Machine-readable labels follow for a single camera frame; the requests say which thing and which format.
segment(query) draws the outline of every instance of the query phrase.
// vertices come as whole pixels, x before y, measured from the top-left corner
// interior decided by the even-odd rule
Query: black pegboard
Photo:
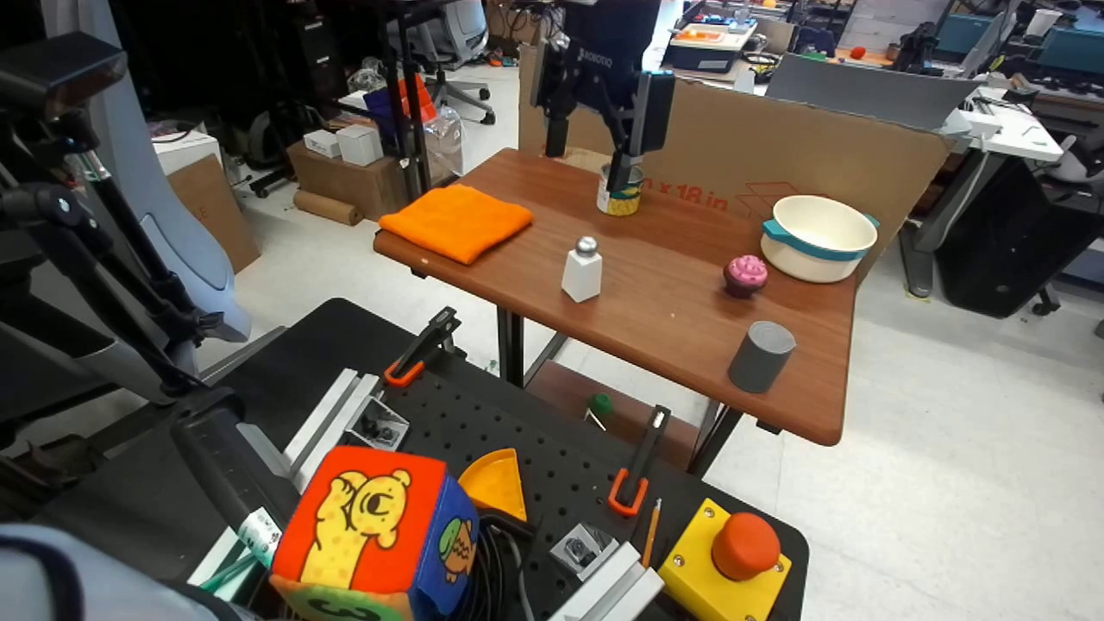
[[[539,616],[549,616],[575,588],[573,577],[549,555],[573,525],[586,519],[613,537],[642,542],[639,532],[645,512],[639,525],[625,525],[602,506],[613,468],[630,460],[630,443],[599,435],[584,420],[560,416],[523,394],[502,400],[493,381],[456,381],[427,373],[410,388],[385,394],[385,404],[410,420],[403,452],[439,455],[448,462],[452,476],[491,449],[517,449],[527,512],[534,519],[534,535],[523,549],[523,581]],[[705,496],[713,496],[731,509],[744,506],[662,462],[653,462],[645,509],[654,492],[662,492],[662,549],[679,537]],[[783,535],[786,555],[801,561],[774,616],[801,616],[806,549],[792,527],[774,525]]]

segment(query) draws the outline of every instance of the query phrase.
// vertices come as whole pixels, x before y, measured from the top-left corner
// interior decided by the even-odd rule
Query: orange napkin
[[[527,223],[532,213],[523,205],[463,182],[427,188],[403,210],[378,217],[383,231],[448,256],[463,264],[472,264],[483,253],[514,239]]]

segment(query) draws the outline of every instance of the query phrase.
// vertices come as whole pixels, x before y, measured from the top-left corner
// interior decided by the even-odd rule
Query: colorful toy
[[[705,501],[659,567],[665,594],[699,621],[767,621],[788,572],[780,537],[751,509]]]
[[[448,616],[477,542],[478,512],[446,462],[337,443],[281,527],[270,578],[307,621]]]

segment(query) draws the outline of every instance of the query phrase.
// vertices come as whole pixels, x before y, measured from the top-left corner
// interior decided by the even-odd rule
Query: wooden table
[[[841,437],[859,279],[809,287],[774,273],[751,299],[728,295],[719,279],[731,256],[760,253],[760,217],[742,213],[762,213],[786,188],[744,193],[736,210],[645,195],[634,217],[608,217],[594,205],[594,172],[517,153],[496,153],[463,182],[523,204],[534,223],[472,264],[385,231],[377,253],[496,302],[502,380],[519,381],[519,317],[532,317],[770,426],[818,443]],[[602,253],[602,291],[591,302],[560,291],[580,233],[598,233]],[[728,380],[751,319],[780,319],[798,335],[770,394],[742,394]]]

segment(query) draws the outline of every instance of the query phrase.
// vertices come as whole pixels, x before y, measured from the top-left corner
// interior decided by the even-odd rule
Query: chair
[[[478,58],[491,41],[483,0],[452,0],[430,20],[412,23],[410,46],[435,72],[427,88],[435,104],[463,98],[483,110],[478,125],[493,125],[493,107],[486,84],[448,84],[446,72],[468,58]]]

